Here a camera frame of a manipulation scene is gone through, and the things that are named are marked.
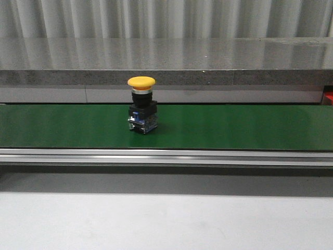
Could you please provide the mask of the yellow mushroom push button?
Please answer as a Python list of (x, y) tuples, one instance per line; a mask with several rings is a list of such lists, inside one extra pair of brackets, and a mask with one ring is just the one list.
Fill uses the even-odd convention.
[(130, 130), (147, 134), (158, 126), (157, 102), (152, 100), (152, 77), (137, 76), (128, 80), (132, 87), (133, 104), (129, 107)]

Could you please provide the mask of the green conveyor belt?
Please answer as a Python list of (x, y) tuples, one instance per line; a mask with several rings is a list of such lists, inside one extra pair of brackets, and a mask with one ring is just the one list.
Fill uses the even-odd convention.
[(130, 131), (129, 106), (1, 106), (1, 147), (332, 150), (332, 107), (159, 105), (158, 127)]

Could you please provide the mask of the grey stone counter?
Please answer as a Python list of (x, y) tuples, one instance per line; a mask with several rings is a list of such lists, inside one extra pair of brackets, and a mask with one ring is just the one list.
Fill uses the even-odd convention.
[(160, 103), (320, 103), (332, 39), (1, 39), (2, 103), (129, 103), (134, 76)]

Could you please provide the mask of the red box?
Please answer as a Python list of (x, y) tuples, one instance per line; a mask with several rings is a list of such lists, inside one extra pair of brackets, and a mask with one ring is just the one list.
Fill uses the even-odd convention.
[(332, 106), (333, 105), (333, 91), (323, 93), (322, 105)]

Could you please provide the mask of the white pleated curtain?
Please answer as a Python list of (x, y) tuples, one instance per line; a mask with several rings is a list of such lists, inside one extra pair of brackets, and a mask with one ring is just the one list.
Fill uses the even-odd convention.
[(3, 38), (331, 36), (332, 1), (1, 1)]

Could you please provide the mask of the aluminium conveyor frame rail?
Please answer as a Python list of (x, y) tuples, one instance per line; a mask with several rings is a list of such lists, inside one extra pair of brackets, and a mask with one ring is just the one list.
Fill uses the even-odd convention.
[(1, 164), (332, 167), (331, 152), (2, 148)]

